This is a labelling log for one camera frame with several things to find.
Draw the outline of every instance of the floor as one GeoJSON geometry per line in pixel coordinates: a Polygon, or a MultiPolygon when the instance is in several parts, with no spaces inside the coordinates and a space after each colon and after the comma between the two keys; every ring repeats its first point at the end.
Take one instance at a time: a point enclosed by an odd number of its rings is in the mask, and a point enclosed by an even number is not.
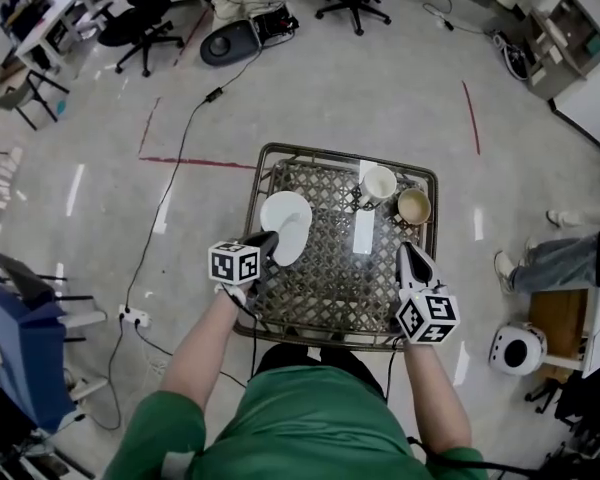
{"type": "MultiPolygon", "coordinates": [[[[493,255],[505,248],[518,257],[529,234],[546,233],[546,209],[600,201],[600,152],[507,73],[487,38],[439,27],[421,9],[422,0],[385,0],[382,9],[393,23],[387,27],[365,16],[363,37],[353,34],[345,12],[316,20],[324,0],[289,1],[301,25],[295,39],[264,51],[220,99],[196,114],[184,146],[192,163],[178,172],[165,232],[153,235],[130,305],[151,314],[147,336],[173,349],[211,300],[206,251],[241,234],[253,170],[203,161],[254,166],[261,147],[276,141],[427,167],[440,183],[438,264],[462,314],[461,327],[439,354],[457,381],[485,458],[538,466],[564,439],[566,427],[523,402],[536,380],[508,377],[487,365],[496,328],[528,306],[524,298],[502,295],[493,255]],[[470,358],[464,381],[456,377],[461,349],[470,358]]],[[[123,4],[117,5],[114,12],[123,4]]],[[[75,49],[82,68],[67,81],[71,94],[58,123],[46,122],[35,103],[27,109],[44,126],[37,133],[18,115],[0,112],[0,143],[25,147],[14,189],[26,196],[12,198],[0,213],[0,251],[38,272],[53,273],[62,263],[71,280],[60,289],[94,294],[109,314],[108,323],[86,331],[88,345],[67,346],[72,370],[85,377],[107,373],[118,305],[192,108],[242,67],[213,69],[201,62],[198,47],[211,21],[202,7],[178,6],[169,17],[188,42],[183,51],[154,48],[149,79],[140,76],[139,57],[114,73],[124,48],[87,42],[75,49]]],[[[78,304],[69,310],[89,309],[78,304]]],[[[259,343],[258,357],[269,346],[259,343]]],[[[224,370],[246,380],[251,350],[251,340],[232,336],[224,370]]],[[[389,356],[360,357],[385,385],[389,356]]],[[[124,424],[156,389],[164,360],[125,333],[113,364],[124,424]]],[[[231,419],[241,394],[220,378],[206,415],[209,442],[231,419]]],[[[399,358],[389,406],[407,435],[417,435],[399,358]]],[[[104,424],[115,423],[109,390],[90,397],[83,409],[104,424]]],[[[106,432],[86,419],[53,441],[98,473],[121,436],[121,430],[106,432]]]]}

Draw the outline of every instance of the white mug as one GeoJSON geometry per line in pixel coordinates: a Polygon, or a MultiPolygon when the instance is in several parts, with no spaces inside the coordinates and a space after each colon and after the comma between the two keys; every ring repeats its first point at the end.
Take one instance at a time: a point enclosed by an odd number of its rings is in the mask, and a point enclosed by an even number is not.
{"type": "Polygon", "coordinates": [[[382,201],[389,199],[396,191],[398,182],[395,175],[386,167],[376,165],[369,169],[360,183],[361,197],[358,208],[371,203],[374,208],[382,201]]]}

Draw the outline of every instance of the white plate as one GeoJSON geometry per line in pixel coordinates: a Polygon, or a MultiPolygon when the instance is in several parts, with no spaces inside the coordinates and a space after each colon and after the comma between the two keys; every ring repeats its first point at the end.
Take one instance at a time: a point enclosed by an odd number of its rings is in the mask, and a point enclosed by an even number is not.
{"type": "Polygon", "coordinates": [[[260,224],[265,231],[277,231],[279,243],[273,252],[275,262],[286,267],[296,261],[309,238],[313,214],[307,200],[295,192],[276,192],[260,209],[260,224]]]}

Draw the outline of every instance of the speaker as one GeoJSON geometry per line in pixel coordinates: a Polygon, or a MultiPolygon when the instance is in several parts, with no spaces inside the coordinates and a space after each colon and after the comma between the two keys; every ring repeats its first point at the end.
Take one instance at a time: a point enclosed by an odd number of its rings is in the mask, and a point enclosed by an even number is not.
{"type": "Polygon", "coordinates": [[[544,333],[526,323],[511,323],[498,329],[489,364],[509,375],[528,375],[537,370],[547,355],[544,333]]]}
{"type": "Polygon", "coordinates": [[[261,48],[251,20],[239,20],[209,34],[200,45],[200,56],[211,66],[227,66],[258,53],[261,48]]]}

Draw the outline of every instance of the wire mesh tray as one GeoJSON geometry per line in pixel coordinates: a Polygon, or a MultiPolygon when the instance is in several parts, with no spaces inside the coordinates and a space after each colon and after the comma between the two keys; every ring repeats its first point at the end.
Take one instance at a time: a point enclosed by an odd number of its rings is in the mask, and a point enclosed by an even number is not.
{"type": "Polygon", "coordinates": [[[271,143],[260,152],[251,192],[245,234],[259,231],[262,203],[275,192],[302,195],[313,211],[307,245],[288,267],[263,266],[260,295],[252,310],[259,319],[244,319],[234,330],[271,341],[334,345],[333,333],[345,335],[338,345],[351,350],[391,351],[400,334],[393,318],[398,308],[395,256],[404,241],[422,247],[435,259],[438,180],[427,169],[321,149],[271,143]],[[358,210],[360,162],[376,162],[393,171],[394,196],[375,210],[371,254],[355,254],[353,237],[358,210]],[[431,202],[431,216],[420,226],[398,215],[397,200],[406,188],[419,187],[431,202]],[[289,335],[293,327],[302,336],[289,335]]]}

